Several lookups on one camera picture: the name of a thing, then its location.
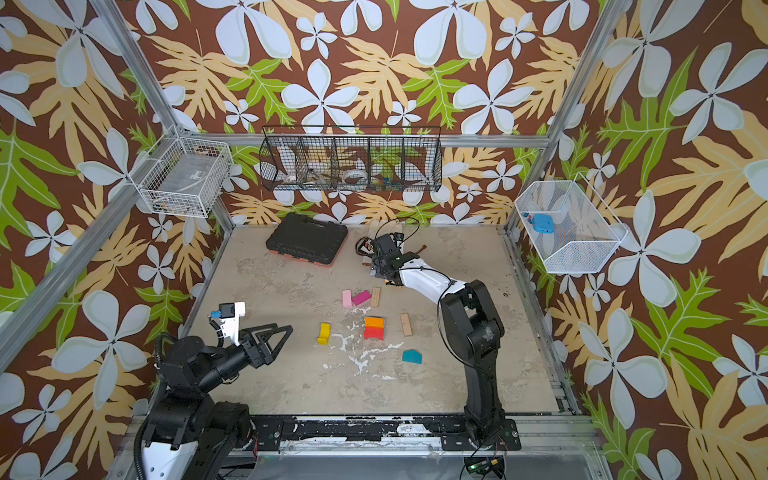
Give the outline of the orange block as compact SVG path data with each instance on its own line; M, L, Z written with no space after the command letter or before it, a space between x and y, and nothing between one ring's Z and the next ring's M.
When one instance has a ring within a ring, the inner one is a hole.
M383 329L385 327L385 324L386 324L386 321L383 318L366 317L364 322L364 327Z

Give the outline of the red block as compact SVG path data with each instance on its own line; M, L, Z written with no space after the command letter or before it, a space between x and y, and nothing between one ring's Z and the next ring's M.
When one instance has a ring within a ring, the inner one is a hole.
M366 340L384 340L384 329L380 327L365 327L363 331L363 338Z

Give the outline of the teal block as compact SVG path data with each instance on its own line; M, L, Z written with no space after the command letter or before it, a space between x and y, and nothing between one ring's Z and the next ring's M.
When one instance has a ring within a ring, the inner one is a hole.
M421 365L423 363L423 356L417 350L405 350L402 353L402 361L405 363Z

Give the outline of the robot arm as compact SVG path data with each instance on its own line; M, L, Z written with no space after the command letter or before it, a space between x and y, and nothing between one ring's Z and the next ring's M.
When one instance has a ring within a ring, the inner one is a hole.
M414 253L395 257L390 281L435 303L444 344L465 369L464 417L469 439L480 448L493 443L503 435L506 421L497 378L505 327L489 290L479 280L455 279Z

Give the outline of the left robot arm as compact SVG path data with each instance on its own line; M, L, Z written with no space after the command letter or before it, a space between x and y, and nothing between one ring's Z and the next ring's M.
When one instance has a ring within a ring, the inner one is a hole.
M293 333L275 323L245 328L239 342L205 344L198 336L156 339L155 366L165 390L133 443L139 479L216 479L230 452L247 445L249 407L216 402L211 392L242 370L272 364Z

